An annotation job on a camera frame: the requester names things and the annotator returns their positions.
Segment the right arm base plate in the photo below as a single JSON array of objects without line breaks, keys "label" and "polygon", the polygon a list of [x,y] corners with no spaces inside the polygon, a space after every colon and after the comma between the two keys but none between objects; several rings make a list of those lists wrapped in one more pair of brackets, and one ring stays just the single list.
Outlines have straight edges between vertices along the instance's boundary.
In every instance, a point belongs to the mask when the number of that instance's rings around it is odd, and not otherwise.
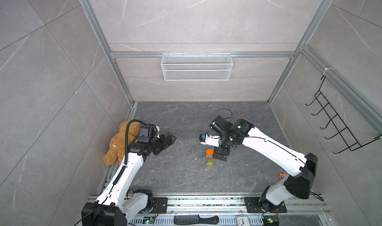
[{"label": "right arm base plate", "polygon": [[261,197],[245,197],[244,203],[248,213],[264,213],[266,210],[270,210],[270,213],[287,212],[284,202],[278,205],[277,208],[274,208],[273,206],[265,206],[265,208],[263,208],[260,204]]}]

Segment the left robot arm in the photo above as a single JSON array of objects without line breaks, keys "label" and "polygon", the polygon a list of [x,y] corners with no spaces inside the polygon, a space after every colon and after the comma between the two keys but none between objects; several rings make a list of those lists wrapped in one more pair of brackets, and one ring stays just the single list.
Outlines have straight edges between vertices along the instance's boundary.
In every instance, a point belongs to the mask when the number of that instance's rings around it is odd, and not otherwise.
[{"label": "left robot arm", "polygon": [[138,190],[126,203],[125,196],[146,158],[151,153],[158,155],[176,140],[175,136],[166,133],[129,144],[123,162],[111,182],[95,202],[84,205],[79,222],[83,226],[127,226],[139,212],[151,208],[153,200],[149,190]]}]

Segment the orange curved lego piece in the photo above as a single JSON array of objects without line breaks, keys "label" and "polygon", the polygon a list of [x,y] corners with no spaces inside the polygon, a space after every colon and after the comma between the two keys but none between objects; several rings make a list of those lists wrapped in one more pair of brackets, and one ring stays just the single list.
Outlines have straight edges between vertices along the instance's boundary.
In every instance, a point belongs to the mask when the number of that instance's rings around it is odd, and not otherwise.
[{"label": "orange curved lego piece", "polygon": [[206,158],[213,158],[214,149],[206,150]]}]

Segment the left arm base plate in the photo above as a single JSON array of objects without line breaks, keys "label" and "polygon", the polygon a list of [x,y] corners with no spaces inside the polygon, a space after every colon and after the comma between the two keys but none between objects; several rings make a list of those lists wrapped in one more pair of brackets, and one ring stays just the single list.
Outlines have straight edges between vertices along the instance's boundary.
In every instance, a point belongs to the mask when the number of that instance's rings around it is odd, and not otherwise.
[{"label": "left arm base plate", "polygon": [[168,198],[167,197],[154,197],[153,202],[149,208],[140,211],[140,214],[165,214],[168,208]]}]

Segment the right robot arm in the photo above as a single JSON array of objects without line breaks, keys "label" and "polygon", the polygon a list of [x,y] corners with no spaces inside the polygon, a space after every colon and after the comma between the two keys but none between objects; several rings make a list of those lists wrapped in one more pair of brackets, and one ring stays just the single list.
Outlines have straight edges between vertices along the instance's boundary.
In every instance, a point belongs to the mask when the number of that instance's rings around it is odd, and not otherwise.
[{"label": "right robot arm", "polygon": [[241,118],[231,123],[218,115],[209,128],[216,134],[201,134],[199,141],[214,147],[214,159],[226,161],[233,146],[243,145],[270,159],[286,172],[283,179],[264,190],[259,200],[263,211],[272,212],[292,197],[309,198],[316,176],[317,156],[294,151]]}]

